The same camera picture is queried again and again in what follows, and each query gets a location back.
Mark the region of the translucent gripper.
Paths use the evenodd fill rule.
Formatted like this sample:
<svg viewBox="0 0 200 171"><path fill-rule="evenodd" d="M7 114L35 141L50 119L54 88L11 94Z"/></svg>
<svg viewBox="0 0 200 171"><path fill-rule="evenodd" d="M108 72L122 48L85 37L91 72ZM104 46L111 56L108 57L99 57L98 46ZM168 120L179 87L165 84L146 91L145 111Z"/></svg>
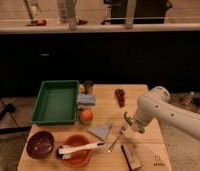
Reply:
<svg viewBox="0 0 200 171"><path fill-rule="evenodd" d="M131 117L125 118L124 119L124 123L123 123L123 125L121 127L121 130L123 132L125 132L127 129L131 129L132 131L140 133L140 134L144 133L144 129L143 128L139 128L137 126L137 124L135 123L135 121Z"/></svg>

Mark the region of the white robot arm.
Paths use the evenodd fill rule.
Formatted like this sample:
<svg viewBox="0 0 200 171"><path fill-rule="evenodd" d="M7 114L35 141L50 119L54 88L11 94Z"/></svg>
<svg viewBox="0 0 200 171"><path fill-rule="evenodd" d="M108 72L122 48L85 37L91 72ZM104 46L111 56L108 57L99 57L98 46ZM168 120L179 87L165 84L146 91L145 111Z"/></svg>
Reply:
<svg viewBox="0 0 200 171"><path fill-rule="evenodd" d="M200 114L169 104L170 94L162 86L156 86L137 99L137 109L130 117L123 114L124 120L134 132L144 132L153 118L167 122L200 141Z"/></svg>

